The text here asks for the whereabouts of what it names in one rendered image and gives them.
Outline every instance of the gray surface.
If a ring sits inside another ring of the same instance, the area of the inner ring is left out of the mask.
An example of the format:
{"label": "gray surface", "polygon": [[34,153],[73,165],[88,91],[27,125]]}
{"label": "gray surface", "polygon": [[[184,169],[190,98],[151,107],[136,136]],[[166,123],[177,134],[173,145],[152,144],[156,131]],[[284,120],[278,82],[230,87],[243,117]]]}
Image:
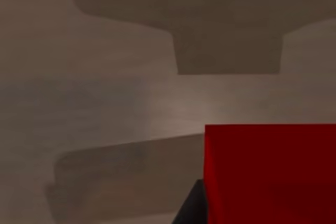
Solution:
{"label": "gray surface", "polygon": [[[84,15],[72,0],[0,2],[1,223],[54,223],[44,188],[66,152],[202,133],[205,123],[336,120],[334,20],[288,34],[278,76],[177,76],[164,31]],[[78,110],[78,94],[59,91],[92,82],[98,102],[86,93]]]}

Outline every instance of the red surface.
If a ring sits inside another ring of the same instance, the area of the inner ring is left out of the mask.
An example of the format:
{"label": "red surface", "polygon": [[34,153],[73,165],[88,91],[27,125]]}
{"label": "red surface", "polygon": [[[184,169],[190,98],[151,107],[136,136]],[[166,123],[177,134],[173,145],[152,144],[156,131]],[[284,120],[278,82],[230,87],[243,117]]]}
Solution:
{"label": "red surface", "polygon": [[336,223],[336,125],[207,125],[208,224]]}

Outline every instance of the dark object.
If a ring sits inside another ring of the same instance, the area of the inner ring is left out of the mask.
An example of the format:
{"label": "dark object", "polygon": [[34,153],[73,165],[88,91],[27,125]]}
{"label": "dark object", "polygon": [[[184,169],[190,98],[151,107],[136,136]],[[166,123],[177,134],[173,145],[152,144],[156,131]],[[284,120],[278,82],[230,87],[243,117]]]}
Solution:
{"label": "dark object", "polygon": [[172,224],[206,224],[207,202],[203,180],[196,181]]}

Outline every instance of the red box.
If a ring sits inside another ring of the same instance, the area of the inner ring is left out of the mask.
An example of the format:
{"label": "red box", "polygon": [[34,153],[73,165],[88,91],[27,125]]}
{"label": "red box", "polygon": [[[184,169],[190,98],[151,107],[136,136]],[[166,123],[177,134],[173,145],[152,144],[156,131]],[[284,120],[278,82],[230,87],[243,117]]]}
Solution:
{"label": "red box", "polygon": [[208,224],[336,223],[336,125],[207,125]]}

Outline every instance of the red block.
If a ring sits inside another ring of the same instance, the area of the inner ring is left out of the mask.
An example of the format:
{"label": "red block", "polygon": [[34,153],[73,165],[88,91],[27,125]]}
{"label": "red block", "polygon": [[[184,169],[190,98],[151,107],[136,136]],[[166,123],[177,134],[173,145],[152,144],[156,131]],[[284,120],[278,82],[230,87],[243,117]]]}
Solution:
{"label": "red block", "polygon": [[208,224],[335,224],[336,125],[207,125]]}

